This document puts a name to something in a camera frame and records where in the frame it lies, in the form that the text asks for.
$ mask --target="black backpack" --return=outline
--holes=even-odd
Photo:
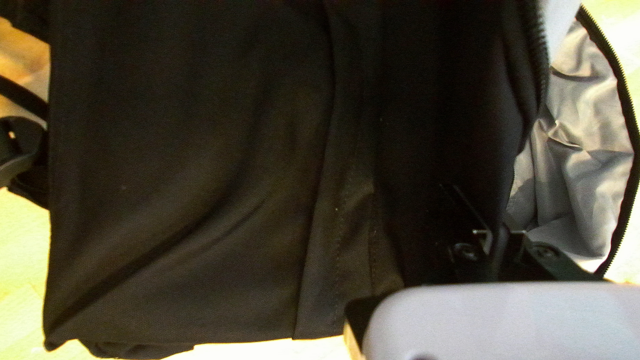
[[[580,207],[536,181],[565,154],[540,150],[558,142],[548,90],[608,73],[550,73],[536,3],[145,4],[0,6],[52,47],[48,104],[0,78],[47,121],[2,118],[0,138],[0,185],[51,212],[46,349],[157,359],[337,335],[347,303],[407,286],[603,279],[640,137],[584,9],[629,139],[586,152],[592,174],[626,169],[605,245],[575,237]]]

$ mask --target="floor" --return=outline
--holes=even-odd
[[[585,4],[621,58],[636,109],[640,109],[640,1],[587,0]],[[10,61],[0,45],[0,69],[5,76],[19,79],[21,74],[28,73],[36,83],[46,76],[46,61],[42,60],[48,56],[46,45],[22,38],[21,34],[6,28],[0,29],[0,37],[15,37],[22,51],[36,54],[32,61],[26,62],[26,68],[21,68]],[[39,89],[39,95],[46,96],[45,86],[34,86]],[[0,109],[6,106],[11,105],[0,99]],[[0,360],[94,359],[77,341],[69,341],[54,352],[42,348],[40,313],[47,266],[48,212],[2,189],[0,234]],[[620,253],[607,277],[640,284],[640,206],[632,215]],[[258,358],[346,360],[349,357],[342,337],[337,336],[309,341],[199,345],[193,351],[168,359]]]

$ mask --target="zipper teeth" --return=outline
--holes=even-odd
[[[547,96],[549,58],[544,21],[538,1],[518,1],[524,32],[527,37],[529,59],[537,80],[538,104],[542,105]]]
[[[598,270],[596,270],[595,272],[597,275],[601,275],[602,277],[604,277],[608,269],[611,267],[611,264],[613,263],[616,255],[618,254],[620,246],[622,245],[622,239],[627,233],[631,211],[634,205],[635,196],[637,194],[639,180],[638,175],[640,175],[640,169],[638,169],[638,166],[640,165],[640,163],[638,162],[640,144],[638,144],[638,141],[636,139],[640,139],[640,135],[636,122],[636,111],[634,109],[634,103],[631,99],[627,77],[624,70],[622,69],[618,54],[616,54],[616,51],[613,49],[613,46],[609,42],[609,39],[607,39],[607,37],[604,35],[604,32],[602,31],[600,25],[598,25],[592,14],[584,7],[584,5],[580,6],[580,11],[578,11],[577,17],[579,18],[579,20],[582,17],[588,20],[589,25],[598,32],[599,39],[597,40],[603,43],[603,45],[606,47],[605,50],[608,54],[605,54],[605,57],[609,55],[615,61],[615,64],[610,63],[609,65],[612,67],[612,70],[614,71],[614,74],[616,75],[616,78],[618,80],[618,96],[620,97],[620,102],[623,106],[623,115],[625,116],[627,128],[629,130],[629,138],[635,152],[634,162],[632,164],[631,173],[629,174],[629,179],[627,182],[627,189],[625,190],[623,198],[623,204],[620,209],[620,214],[618,215],[618,225],[616,226],[616,229],[611,238],[611,250],[609,251],[607,259],[600,265],[600,267],[598,267]]]

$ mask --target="screw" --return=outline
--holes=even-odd
[[[545,245],[536,245],[536,254],[541,258],[557,258],[556,250]]]
[[[453,252],[460,258],[463,258],[469,261],[480,260],[480,257],[478,256],[476,250],[469,243],[457,243],[453,245]]]

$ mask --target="black strap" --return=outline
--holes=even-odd
[[[0,95],[5,96],[17,105],[22,106],[25,110],[40,117],[42,120],[47,120],[47,114],[49,112],[49,105],[47,102],[42,100],[33,92],[24,88],[22,85],[17,84],[2,75],[0,75]]]
[[[46,120],[47,102],[2,75],[0,95]],[[0,119],[0,187],[8,186],[15,176],[33,166],[45,136],[45,129],[33,119],[13,116]]]

